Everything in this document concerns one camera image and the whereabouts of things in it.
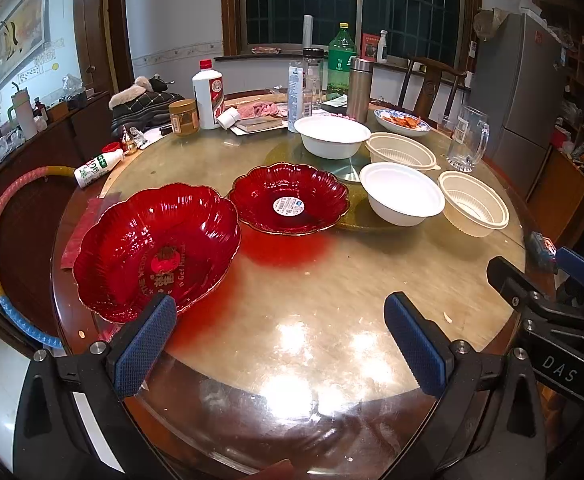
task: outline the pink meat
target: pink meat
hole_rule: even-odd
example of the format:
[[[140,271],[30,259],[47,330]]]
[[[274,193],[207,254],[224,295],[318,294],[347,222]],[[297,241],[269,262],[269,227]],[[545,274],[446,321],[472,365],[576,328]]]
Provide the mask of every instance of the pink meat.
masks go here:
[[[265,101],[256,101],[240,106],[238,112],[242,119],[253,119],[254,117],[263,117],[266,115],[278,114],[278,106],[276,103],[268,103]]]

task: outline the white paper bowl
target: white paper bowl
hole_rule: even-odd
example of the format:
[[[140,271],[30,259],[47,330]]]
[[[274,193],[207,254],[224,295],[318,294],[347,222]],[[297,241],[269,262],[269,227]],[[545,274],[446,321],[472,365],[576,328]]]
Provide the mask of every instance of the white paper bowl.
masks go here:
[[[433,170],[437,158],[420,142],[397,134],[372,134],[365,142],[372,162],[396,162],[419,171]]]
[[[349,158],[372,135],[363,124],[342,117],[316,115],[294,123],[305,149],[322,158]]]
[[[392,121],[388,121],[386,119],[389,116],[400,118],[412,117],[419,121],[419,126],[414,130],[411,128],[405,128],[404,126],[398,126],[398,124],[394,124]],[[414,117],[413,115],[405,114],[403,112],[397,112],[396,110],[376,110],[374,112],[374,117],[376,117],[377,123],[379,123],[384,128],[387,128],[390,132],[394,132],[395,134],[406,137],[422,137],[432,129],[429,124],[419,119],[418,117]]]
[[[509,209],[496,191],[460,171],[445,171],[438,177],[445,196],[445,217],[460,231],[483,238],[509,224]]]
[[[390,224],[412,226],[438,215],[445,198],[420,171],[394,162],[374,162],[361,170],[361,184],[374,212]]]

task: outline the gray refrigerator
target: gray refrigerator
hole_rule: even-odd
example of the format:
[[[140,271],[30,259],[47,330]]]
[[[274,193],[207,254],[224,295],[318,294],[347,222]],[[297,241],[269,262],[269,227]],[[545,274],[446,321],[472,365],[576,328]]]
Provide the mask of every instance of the gray refrigerator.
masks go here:
[[[561,46],[526,14],[482,42],[468,104],[488,115],[485,155],[526,198],[542,168],[566,82]]]

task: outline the glass beer mug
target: glass beer mug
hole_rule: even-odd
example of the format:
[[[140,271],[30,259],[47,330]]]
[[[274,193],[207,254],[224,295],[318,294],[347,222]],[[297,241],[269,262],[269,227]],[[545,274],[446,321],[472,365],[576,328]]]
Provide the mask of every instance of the glass beer mug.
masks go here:
[[[483,158],[488,139],[488,117],[475,108],[462,106],[447,152],[447,162],[458,171],[470,173]]]

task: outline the green plastic bottle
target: green plastic bottle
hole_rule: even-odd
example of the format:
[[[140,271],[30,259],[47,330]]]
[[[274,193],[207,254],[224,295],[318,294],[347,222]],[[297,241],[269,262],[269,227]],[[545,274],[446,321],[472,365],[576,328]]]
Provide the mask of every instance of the green plastic bottle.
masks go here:
[[[328,99],[347,94],[349,90],[349,68],[358,55],[356,43],[347,29],[347,23],[339,25],[340,30],[328,47]]]

